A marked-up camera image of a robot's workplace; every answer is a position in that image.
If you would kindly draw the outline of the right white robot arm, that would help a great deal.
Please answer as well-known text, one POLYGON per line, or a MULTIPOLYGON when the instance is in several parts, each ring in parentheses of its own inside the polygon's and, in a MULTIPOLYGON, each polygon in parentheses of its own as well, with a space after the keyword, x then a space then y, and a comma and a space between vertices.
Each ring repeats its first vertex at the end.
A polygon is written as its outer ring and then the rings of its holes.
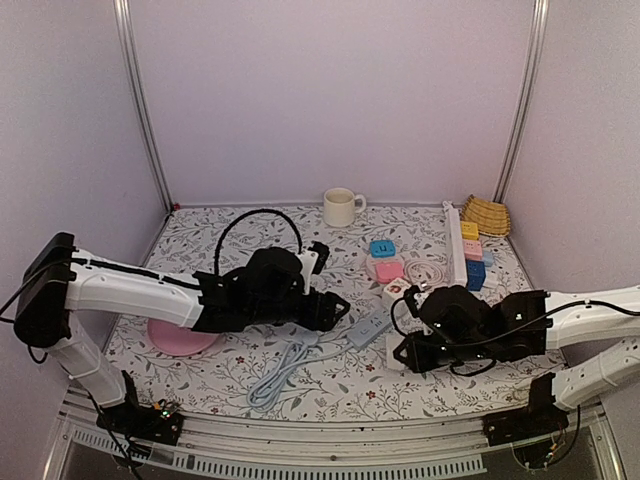
POLYGON ((466 362, 507 363, 575 344, 606 339, 615 345, 577 366, 533 380, 517 427, 537 436, 557 411, 617 387, 639 373, 639 289, 565 294, 533 290, 495 305, 462 286, 405 291, 402 302, 422 327, 403 333, 394 359, 414 373, 466 362))

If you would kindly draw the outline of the pink square plug adapter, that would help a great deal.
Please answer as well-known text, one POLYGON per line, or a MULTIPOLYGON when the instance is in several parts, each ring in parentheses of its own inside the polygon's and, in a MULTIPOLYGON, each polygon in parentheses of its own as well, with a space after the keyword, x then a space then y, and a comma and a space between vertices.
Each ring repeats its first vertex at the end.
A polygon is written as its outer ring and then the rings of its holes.
POLYGON ((376 281, 380 284, 388 284, 396 278, 404 276, 404 267, 399 262, 377 263, 374 267, 376 281))

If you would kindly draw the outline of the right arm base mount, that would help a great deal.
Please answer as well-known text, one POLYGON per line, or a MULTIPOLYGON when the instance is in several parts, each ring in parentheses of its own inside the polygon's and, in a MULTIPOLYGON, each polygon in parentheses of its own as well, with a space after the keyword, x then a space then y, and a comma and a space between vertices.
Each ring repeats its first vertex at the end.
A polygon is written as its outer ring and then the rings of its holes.
POLYGON ((517 447, 516 461, 528 470, 546 469, 555 460, 560 439, 569 427, 568 413, 557 407, 552 393, 554 373, 533 380, 523 407, 487 414, 483 433, 490 446, 513 444, 545 436, 541 444, 517 447))

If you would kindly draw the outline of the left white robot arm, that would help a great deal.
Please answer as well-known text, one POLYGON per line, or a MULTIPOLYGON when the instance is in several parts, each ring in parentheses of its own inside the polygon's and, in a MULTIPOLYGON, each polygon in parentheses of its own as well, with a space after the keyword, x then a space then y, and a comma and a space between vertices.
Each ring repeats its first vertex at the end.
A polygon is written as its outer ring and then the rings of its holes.
POLYGON ((295 323, 328 332, 349 312, 349 303, 311 284, 329 250, 316 242, 292 253, 256 250, 248 263, 226 274, 197 271, 173 277, 112 262, 77 248, 73 235, 56 234, 26 270, 15 298, 16 337, 52 355, 111 419, 128 434, 148 426, 134 388, 111 366, 75 314, 102 311, 160 320, 205 334, 237 333, 252 325, 295 323))

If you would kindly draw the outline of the light blue power strip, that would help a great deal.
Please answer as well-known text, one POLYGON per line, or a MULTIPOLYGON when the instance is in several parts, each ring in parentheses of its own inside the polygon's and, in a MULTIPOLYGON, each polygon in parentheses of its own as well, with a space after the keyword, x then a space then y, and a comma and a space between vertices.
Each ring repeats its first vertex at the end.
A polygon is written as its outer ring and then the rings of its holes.
POLYGON ((358 320, 347 333, 346 338, 352 347, 360 351, 386 332, 390 325, 391 320, 388 313, 378 310, 358 320))

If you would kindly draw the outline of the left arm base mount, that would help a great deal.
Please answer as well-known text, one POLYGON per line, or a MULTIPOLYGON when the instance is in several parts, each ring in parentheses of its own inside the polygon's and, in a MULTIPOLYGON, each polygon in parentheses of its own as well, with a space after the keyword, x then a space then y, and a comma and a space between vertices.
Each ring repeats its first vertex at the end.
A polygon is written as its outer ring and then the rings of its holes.
POLYGON ((124 401, 112 407, 99 407, 97 425, 127 439, 146 440, 176 446, 181 436, 184 416, 170 408, 139 403, 135 387, 127 386, 124 401))

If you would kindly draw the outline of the white cube socket adapter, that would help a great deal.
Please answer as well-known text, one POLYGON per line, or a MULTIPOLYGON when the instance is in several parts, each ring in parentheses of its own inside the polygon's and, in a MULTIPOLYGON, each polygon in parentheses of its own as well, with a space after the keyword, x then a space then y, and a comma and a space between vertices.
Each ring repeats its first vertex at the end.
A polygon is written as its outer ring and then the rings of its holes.
POLYGON ((403 297, 404 292, 411 284, 403 278, 396 278, 386 284, 382 290, 382 300, 386 305, 391 305, 397 299, 403 297))

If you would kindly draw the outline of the white plug adapter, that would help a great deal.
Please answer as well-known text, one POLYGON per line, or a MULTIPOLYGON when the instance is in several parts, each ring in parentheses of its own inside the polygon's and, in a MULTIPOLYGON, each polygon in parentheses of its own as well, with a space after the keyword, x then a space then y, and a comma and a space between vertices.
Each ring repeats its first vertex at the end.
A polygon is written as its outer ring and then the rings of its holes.
POLYGON ((395 349, 402 343, 403 337, 396 332, 389 332, 385 337, 386 368, 395 372, 408 372, 409 368, 394 357, 395 349))

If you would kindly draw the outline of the blue square plug adapter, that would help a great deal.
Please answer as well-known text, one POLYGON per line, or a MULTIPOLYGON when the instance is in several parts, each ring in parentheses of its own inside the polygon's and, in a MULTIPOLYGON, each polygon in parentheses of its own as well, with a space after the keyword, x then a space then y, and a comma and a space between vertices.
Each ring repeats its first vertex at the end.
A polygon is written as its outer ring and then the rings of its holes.
POLYGON ((396 255, 396 247, 392 240, 374 240, 369 245, 370 255, 376 259, 390 258, 396 255))

